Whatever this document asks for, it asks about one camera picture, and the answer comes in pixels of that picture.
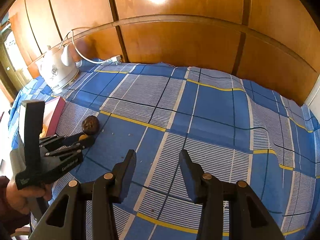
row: white cable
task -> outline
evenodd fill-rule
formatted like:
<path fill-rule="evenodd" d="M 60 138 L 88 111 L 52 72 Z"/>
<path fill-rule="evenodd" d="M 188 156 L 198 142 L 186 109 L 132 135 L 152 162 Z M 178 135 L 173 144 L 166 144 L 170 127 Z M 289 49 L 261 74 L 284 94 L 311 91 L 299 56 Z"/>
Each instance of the white cable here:
<path fill-rule="evenodd" d="M 83 56 L 83 55 L 80 53 L 80 51 L 77 49 L 77 47 L 76 47 L 76 45 L 75 45 L 75 42 L 74 42 L 74 40 L 73 40 L 73 30 L 69 31 L 69 32 L 67 33 L 67 35 L 63 38 L 63 40 L 61 41 L 61 44 L 60 44 L 59 49 L 61 49 L 62 43 L 63 43 L 64 40 L 67 38 L 67 36 L 68 36 L 69 33 L 72 33 L 72 34 L 71 34 L 72 44 L 73 44 L 73 46 L 75 47 L 76 52 L 78 52 L 78 54 L 79 54 L 82 58 L 84 58 L 85 60 L 87 60 L 87 61 L 89 61 L 89 62 L 91 62 L 91 63 L 95 63 L 95 64 L 102 64 L 102 63 L 105 63 L 105 62 L 112 62 L 111 59 L 107 59 L 107 60 L 104 60 L 104 61 L 96 62 L 96 61 L 92 61 L 92 60 L 86 58 L 85 56 Z"/>

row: bed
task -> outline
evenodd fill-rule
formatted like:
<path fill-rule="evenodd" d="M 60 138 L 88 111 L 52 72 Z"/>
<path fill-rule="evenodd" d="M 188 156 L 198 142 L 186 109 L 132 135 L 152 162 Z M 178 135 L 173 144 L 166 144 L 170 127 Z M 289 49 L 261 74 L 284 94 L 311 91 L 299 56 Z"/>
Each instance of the bed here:
<path fill-rule="evenodd" d="M 119 239 L 196 239 L 201 205 L 185 190 L 178 154 L 218 179 L 245 180 L 262 200 L 286 239 L 302 239 L 320 210 L 319 123 L 306 105 L 255 82 L 197 67 L 159 63 L 102 65 L 82 61 L 81 76 L 63 91 L 58 135 L 81 131 L 95 115 L 100 132 L 84 161 L 62 177 L 53 197 L 72 179 L 97 179 L 121 162 L 129 149 L 137 166 L 128 197 L 115 204 Z M 20 103 L 49 101 L 42 77 L 18 94 L 11 110 L 9 139 L 17 147 Z M 228 239 L 224 203 L 223 239 Z M 87 239 L 92 238 L 91 204 Z"/>

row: hand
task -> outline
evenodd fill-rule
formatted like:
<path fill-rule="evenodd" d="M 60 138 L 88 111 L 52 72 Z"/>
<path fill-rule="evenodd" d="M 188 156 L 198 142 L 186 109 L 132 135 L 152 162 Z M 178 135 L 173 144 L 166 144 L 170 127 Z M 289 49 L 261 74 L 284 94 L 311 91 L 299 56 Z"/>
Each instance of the hand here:
<path fill-rule="evenodd" d="M 44 188 L 29 186 L 21 190 L 17 189 L 16 182 L 11 180 L 7 185 L 6 197 L 9 205 L 21 214 L 29 214 L 28 197 L 43 197 L 44 200 L 52 199 L 52 185 L 45 185 Z"/>

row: white ceramic kettle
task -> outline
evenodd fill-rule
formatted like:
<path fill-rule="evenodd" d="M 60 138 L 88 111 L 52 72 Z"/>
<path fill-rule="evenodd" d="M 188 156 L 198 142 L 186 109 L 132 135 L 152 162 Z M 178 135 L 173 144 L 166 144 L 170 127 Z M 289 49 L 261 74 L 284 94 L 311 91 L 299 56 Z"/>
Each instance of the white ceramic kettle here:
<path fill-rule="evenodd" d="M 39 72 L 53 93 L 57 94 L 70 84 L 79 70 L 68 51 L 69 45 L 61 49 L 47 47 Z"/>

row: wall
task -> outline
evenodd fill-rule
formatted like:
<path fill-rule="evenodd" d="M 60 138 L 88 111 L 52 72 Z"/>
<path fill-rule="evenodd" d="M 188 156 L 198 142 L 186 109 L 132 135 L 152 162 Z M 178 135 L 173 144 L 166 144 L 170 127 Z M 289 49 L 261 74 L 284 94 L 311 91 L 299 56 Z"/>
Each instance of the wall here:
<path fill-rule="evenodd" d="M 12 63 L 10 61 L 9 55 L 7 53 L 7 50 L 4 46 L 4 43 L 0 37 L 0 62 L 2 64 L 2 68 L 5 71 L 6 75 L 12 82 L 14 88 L 16 91 L 19 91 L 21 88 L 23 88 L 23 85 L 21 81 L 17 78 L 17 75 L 15 71 L 12 68 Z"/>
<path fill-rule="evenodd" d="M 70 29 L 90 58 L 218 69 L 298 104 L 320 73 L 320 32 L 299 0 L 16 0 L 9 18 L 33 76 Z"/>
<path fill-rule="evenodd" d="M 1 62 L 0 62 L 0 90 L 2 90 L 5 97 L 9 100 L 10 103 L 13 103 L 15 97 L 18 94 L 14 85 L 8 78 Z"/>

